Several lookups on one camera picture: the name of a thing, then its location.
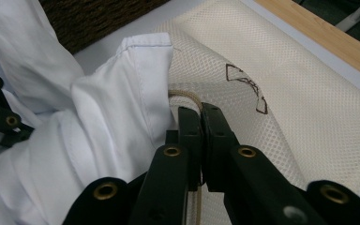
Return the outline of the cream mesh laundry bag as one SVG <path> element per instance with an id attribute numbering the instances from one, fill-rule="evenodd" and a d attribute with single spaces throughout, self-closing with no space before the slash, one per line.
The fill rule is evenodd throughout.
<path id="1" fill-rule="evenodd" d="M 299 188 L 360 195 L 360 89 L 250 1 L 206 0 L 157 27 L 173 45 L 172 90 L 219 106 L 242 144 Z"/>

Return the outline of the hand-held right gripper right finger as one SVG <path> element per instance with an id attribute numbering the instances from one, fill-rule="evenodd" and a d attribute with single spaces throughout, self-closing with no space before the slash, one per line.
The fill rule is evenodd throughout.
<path id="1" fill-rule="evenodd" d="M 202 105 L 203 179 L 222 192 L 234 225 L 323 225 L 324 219 L 258 148 L 236 139 L 223 112 Z"/>

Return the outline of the white desk frame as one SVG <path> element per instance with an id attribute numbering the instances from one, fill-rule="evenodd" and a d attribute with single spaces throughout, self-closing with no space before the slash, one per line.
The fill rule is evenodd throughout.
<path id="1" fill-rule="evenodd" d="M 348 15 L 342 21 L 337 23 L 336 28 L 343 32 L 347 32 L 350 29 L 352 29 L 359 22 L 360 22 L 360 7 L 355 12 Z"/>

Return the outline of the white shirt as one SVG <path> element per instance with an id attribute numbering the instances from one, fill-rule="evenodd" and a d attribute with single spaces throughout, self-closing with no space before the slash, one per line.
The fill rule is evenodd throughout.
<path id="1" fill-rule="evenodd" d="M 38 0 L 0 0 L 0 75 L 29 139 L 0 153 L 0 225 L 62 225 L 101 177 L 144 173 L 173 124 L 165 33 L 125 38 L 85 74 Z"/>

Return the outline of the brown wicker basket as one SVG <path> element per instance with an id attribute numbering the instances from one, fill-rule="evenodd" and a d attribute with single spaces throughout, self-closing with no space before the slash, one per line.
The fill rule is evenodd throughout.
<path id="1" fill-rule="evenodd" d="M 78 53 L 170 0 L 39 0 L 59 42 Z"/>

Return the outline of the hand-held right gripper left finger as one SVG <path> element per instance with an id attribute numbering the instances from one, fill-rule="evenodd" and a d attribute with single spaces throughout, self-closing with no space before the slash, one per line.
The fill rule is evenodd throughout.
<path id="1" fill-rule="evenodd" d="M 178 129 L 156 151 L 128 225 L 186 225 L 188 193 L 201 183 L 201 118 L 178 109 Z"/>

